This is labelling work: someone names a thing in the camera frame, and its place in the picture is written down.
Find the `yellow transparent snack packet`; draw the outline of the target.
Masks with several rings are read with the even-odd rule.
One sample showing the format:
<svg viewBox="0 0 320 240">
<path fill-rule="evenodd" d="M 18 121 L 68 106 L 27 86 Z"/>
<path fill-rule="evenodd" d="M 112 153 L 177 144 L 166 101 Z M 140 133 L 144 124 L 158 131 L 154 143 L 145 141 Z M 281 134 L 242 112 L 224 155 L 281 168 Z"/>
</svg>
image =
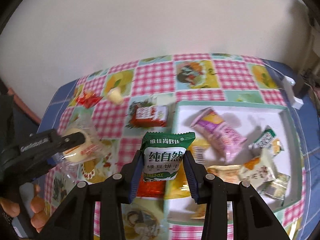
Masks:
<svg viewBox="0 0 320 240">
<path fill-rule="evenodd" d="M 193 158 L 196 163 L 206 164 L 204 154 L 209 148 L 209 143 L 204 139 L 195 139 L 191 145 L 188 147 L 188 150 L 192 153 Z M 176 199 L 176 198 L 185 198 L 190 197 L 190 190 L 185 176 L 185 171 L 183 164 L 180 165 L 175 179 L 170 180 L 166 183 L 165 187 L 165 199 Z"/>
</svg>

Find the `pink checkered picture tablecloth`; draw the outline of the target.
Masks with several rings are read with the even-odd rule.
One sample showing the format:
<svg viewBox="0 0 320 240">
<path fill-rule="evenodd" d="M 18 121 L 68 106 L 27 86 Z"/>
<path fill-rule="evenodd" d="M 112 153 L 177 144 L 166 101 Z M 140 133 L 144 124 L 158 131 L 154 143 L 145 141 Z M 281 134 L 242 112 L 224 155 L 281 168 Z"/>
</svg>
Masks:
<svg viewBox="0 0 320 240">
<path fill-rule="evenodd" d="M 66 127 L 81 113 L 89 113 L 103 142 L 116 145 L 116 167 L 129 161 L 141 143 L 143 131 L 129 128 L 129 106 L 140 101 L 164 104 L 180 101 L 251 102 L 290 107 L 281 80 L 285 66 L 257 57 L 231 54 L 176 54 L 132 61 L 60 87 L 53 96 L 39 130 Z M 115 105 L 107 99 L 119 87 L 124 101 Z M 76 102 L 83 92 L 102 96 L 86 109 Z"/>
</svg>

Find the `red patterned snack packet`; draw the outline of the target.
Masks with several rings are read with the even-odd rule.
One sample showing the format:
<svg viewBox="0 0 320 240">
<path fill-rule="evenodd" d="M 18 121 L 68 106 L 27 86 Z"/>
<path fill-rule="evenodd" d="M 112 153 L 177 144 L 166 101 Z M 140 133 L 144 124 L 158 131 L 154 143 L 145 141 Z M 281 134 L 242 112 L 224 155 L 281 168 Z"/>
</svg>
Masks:
<svg viewBox="0 0 320 240">
<path fill-rule="evenodd" d="M 145 182 L 143 178 L 141 178 L 137 190 L 137 197 L 163 198 L 165 184 L 165 181 Z"/>
</svg>

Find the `clear yellow cake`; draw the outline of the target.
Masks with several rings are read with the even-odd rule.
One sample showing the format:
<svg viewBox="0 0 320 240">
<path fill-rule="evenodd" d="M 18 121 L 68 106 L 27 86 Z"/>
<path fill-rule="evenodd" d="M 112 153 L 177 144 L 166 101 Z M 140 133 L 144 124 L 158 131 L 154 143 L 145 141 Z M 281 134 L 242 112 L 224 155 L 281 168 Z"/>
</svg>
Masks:
<svg viewBox="0 0 320 240">
<path fill-rule="evenodd" d="M 68 123 L 66 127 L 60 126 L 58 134 L 68 139 L 69 142 L 71 142 L 73 135 L 84 137 L 84 142 L 63 150 L 59 156 L 63 171 L 72 178 L 78 176 L 78 169 L 81 165 L 89 161 L 96 165 L 113 153 L 112 145 L 105 145 L 100 140 L 93 121 L 86 115 L 79 116 L 73 122 Z"/>
</svg>

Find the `cream rice cracker packet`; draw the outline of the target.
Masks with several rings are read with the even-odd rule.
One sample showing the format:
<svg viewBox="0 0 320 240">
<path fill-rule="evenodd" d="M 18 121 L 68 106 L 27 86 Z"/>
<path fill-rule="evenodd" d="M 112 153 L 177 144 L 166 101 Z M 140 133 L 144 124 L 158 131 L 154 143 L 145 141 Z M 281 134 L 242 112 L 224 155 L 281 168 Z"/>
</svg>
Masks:
<svg viewBox="0 0 320 240">
<path fill-rule="evenodd" d="M 269 150 L 262 148 L 260 155 L 242 164 L 238 177 L 249 182 L 255 189 L 263 184 L 274 181 L 278 171 Z"/>
</svg>

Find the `pink snack packet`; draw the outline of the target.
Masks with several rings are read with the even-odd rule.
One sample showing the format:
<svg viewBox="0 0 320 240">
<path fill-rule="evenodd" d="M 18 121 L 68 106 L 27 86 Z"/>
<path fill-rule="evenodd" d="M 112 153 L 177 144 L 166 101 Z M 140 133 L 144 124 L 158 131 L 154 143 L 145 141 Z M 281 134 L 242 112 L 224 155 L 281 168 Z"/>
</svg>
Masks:
<svg viewBox="0 0 320 240">
<path fill-rule="evenodd" d="M 238 156 L 247 140 L 212 107 L 204 109 L 190 127 L 199 132 L 226 163 Z"/>
</svg>

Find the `green white cracker packet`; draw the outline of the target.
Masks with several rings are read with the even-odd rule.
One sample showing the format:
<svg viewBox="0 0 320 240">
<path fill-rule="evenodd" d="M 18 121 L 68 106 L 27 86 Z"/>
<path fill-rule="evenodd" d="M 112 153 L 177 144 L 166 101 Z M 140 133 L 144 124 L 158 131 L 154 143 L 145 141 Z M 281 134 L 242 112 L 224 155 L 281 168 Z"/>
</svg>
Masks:
<svg viewBox="0 0 320 240">
<path fill-rule="evenodd" d="M 261 155 L 263 150 L 266 150 L 272 158 L 284 151 L 282 142 L 268 125 L 261 135 L 249 145 L 249 151 L 253 157 Z"/>
</svg>

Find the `red crinkled candy wrapper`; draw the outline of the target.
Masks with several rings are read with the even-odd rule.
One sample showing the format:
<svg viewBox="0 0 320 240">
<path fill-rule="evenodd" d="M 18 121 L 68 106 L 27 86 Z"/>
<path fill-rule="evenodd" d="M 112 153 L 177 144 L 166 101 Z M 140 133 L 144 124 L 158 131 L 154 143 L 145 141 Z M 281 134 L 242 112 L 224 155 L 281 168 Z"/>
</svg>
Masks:
<svg viewBox="0 0 320 240">
<path fill-rule="evenodd" d="M 94 107 L 97 103 L 102 100 L 102 96 L 97 95 L 94 91 L 88 90 L 83 91 L 77 98 L 76 102 L 82 107 L 89 109 Z"/>
</svg>

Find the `yellow jelly cup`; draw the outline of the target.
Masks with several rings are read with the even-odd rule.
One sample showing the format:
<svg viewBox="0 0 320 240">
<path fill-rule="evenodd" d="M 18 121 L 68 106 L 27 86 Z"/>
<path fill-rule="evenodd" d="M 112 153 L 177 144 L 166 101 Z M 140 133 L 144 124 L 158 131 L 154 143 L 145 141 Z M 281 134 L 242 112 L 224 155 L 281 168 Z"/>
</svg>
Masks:
<svg viewBox="0 0 320 240">
<path fill-rule="evenodd" d="M 121 96 L 121 89 L 119 87 L 112 88 L 107 94 L 107 99 L 115 105 L 121 105 L 124 101 Z"/>
</svg>

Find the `black power adapter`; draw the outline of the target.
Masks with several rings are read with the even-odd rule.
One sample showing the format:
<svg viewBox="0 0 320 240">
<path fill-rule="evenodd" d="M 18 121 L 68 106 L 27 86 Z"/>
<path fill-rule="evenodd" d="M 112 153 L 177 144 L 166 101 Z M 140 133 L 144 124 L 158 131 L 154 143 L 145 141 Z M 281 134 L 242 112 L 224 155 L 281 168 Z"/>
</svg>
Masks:
<svg viewBox="0 0 320 240">
<path fill-rule="evenodd" d="M 293 92 L 295 97 L 304 98 L 308 94 L 309 90 L 312 88 L 312 75 L 311 74 L 298 74 L 296 78 L 296 83 L 293 86 Z"/>
</svg>

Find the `white tray green rim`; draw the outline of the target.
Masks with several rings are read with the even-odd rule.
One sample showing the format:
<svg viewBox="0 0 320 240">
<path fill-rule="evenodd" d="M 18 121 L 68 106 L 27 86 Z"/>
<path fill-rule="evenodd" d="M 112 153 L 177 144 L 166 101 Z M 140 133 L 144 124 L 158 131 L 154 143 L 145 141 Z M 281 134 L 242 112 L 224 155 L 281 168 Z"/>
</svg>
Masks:
<svg viewBox="0 0 320 240">
<path fill-rule="evenodd" d="M 275 158 L 278 172 L 290 176 L 284 200 L 262 195 L 283 226 L 300 219 L 305 197 L 305 171 L 295 124 L 290 111 L 282 105 L 226 101 L 181 101 L 176 104 L 172 133 L 191 131 L 192 121 L 203 110 L 212 107 L 222 118 L 247 138 L 245 146 L 234 164 L 252 159 L 249 144 L 258 139 L 266 126 L 270 126 L 282 143 L 284 150 Z"/>
</svg>

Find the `orange striped wafer packet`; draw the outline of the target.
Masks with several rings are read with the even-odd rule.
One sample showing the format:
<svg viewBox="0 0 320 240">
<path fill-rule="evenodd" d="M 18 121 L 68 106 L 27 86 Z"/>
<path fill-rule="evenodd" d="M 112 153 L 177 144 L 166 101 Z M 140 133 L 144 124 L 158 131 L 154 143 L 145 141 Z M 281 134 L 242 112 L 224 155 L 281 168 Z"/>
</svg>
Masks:
<svg viewBox="0 0 320 240">
<path fill-rule="evenodd" d="M 241 165 L 212 165 L 206 168 L 208 173 L 212 173 L 215 176 L 221 178 L 224 182 L 238 185 L 240 179 L 238 173 Z M 204 219 L 206 212 L 206 204 L 198 206 L 195 213 L 191 216 L 191 219 Z"/>
</svg>

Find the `green mung bean biscuit packet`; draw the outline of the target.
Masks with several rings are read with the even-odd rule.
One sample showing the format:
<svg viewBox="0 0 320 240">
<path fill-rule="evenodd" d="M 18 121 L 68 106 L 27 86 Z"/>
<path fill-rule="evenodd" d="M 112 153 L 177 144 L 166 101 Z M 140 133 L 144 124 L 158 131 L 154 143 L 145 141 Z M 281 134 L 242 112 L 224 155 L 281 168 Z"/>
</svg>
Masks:
<svg viewBox="0 0 320 240">
<path fill-rule="evenodd" d="M 183 156 L 195 138 L 194 132 L 147 132 L 140 148 L 144 154 L 143 180 L 153 182 L 175 179 Z"/>
</svg>

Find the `red white chocolate packet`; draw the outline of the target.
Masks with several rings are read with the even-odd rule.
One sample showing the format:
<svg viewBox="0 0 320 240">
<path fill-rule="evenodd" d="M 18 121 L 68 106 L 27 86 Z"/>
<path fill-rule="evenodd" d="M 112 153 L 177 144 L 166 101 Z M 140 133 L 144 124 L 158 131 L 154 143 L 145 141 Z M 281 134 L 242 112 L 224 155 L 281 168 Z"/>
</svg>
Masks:
<svg viewBox="0 0 320 240">
<path fill-rule="evenodd" d="M 130 124 L 138 128 L 165 127 L 168 122 L 168 114 L 167 106 L 136 107 Z"/>
</svg>

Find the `green gold small packet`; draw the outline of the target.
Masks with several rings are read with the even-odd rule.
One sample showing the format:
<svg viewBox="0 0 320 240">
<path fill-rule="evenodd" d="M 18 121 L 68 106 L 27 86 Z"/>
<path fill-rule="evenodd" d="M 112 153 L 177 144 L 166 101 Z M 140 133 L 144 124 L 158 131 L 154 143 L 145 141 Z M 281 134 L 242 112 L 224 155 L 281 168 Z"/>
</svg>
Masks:
<svg viewBox="0 0 320 240">
<path fill-rule="evenodd" d="M 277 178 L 269 182 L 262 190 L 262 194 L 274 200 L 279 200 L 280 205 L 283 206 L 290 179 L 291 177 L 289 175 L 278 173 Z"/>
</svg>

